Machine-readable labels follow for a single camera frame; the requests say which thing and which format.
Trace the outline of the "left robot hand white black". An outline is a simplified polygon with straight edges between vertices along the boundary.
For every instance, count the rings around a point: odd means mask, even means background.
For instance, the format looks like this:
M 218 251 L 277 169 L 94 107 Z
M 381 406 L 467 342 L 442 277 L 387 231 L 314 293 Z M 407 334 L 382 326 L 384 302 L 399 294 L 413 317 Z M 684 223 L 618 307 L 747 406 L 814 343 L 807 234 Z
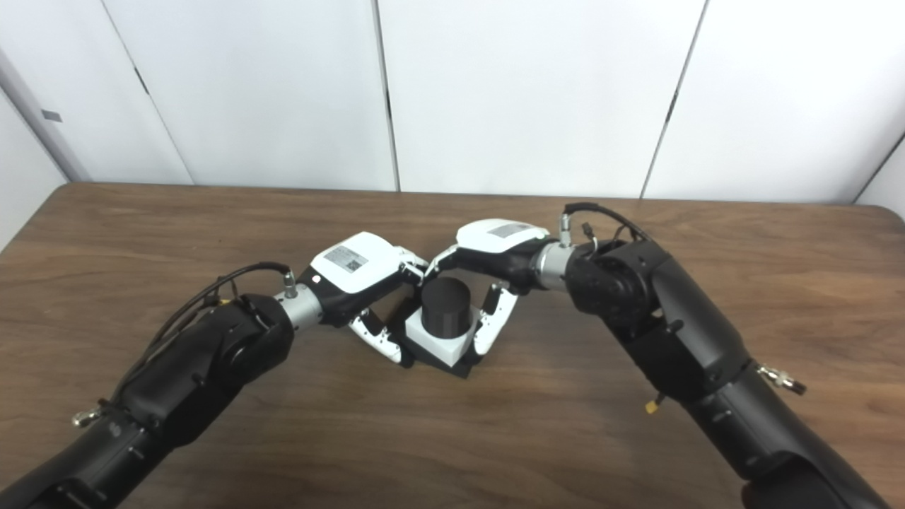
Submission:
M 409 368 L 411 352 L 371 307 L 402 286 L 419 286 L 427 268 L 428 262 L 411 250 L 360 232 L 316 255 L 282 306 L 297 329 L 314 323 L 349 327 L 389 361 Z

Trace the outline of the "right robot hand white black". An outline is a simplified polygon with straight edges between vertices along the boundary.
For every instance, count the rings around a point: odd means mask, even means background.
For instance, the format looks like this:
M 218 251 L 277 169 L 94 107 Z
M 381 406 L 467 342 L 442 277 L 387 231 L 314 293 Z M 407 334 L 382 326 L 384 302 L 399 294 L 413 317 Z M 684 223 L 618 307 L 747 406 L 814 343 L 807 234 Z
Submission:
M 423 281 L 453 269 L 495 278 L 479 310 L 469 349 L 473 358 L 481 360 L 510 319 L 518 298 L 541 289 L 537 260 L 556 238 L 531 223 L 490 218 L 459 228 L 455 240 L 428 264 Z

